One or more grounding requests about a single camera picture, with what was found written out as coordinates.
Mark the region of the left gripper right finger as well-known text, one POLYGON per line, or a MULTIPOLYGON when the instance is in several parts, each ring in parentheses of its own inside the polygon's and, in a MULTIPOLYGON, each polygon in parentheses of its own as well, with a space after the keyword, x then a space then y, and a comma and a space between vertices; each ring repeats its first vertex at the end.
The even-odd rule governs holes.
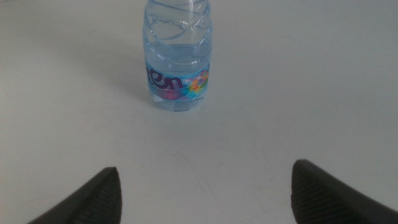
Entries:
POLYGON ((306 159, 294 163, 291 181, 290 200, 297 223, 397 224, 397 211, 306 159))

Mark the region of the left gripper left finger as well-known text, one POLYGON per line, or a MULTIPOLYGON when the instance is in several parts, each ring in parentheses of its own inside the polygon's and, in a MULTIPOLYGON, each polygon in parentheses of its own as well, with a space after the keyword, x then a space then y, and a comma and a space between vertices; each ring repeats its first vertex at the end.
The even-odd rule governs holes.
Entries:
POLYGON ((29 224, 119 224, 121 215, 119 173, 115 167, 106 167, 29 224))

